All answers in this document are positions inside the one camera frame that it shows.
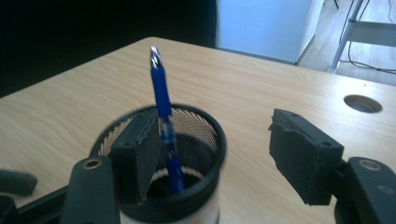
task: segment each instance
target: black mesh pen holder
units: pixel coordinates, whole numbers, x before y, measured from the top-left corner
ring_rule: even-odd
[[[113,163],[116,196],[126,216],[142,222],[166,223],[194,214],[213,197],[225,158],[226,138],[206,112],[172,105],[185,190],[172,194],[161,144],[157,110],[144,107],[113,122],[98,138],[91,155]]]

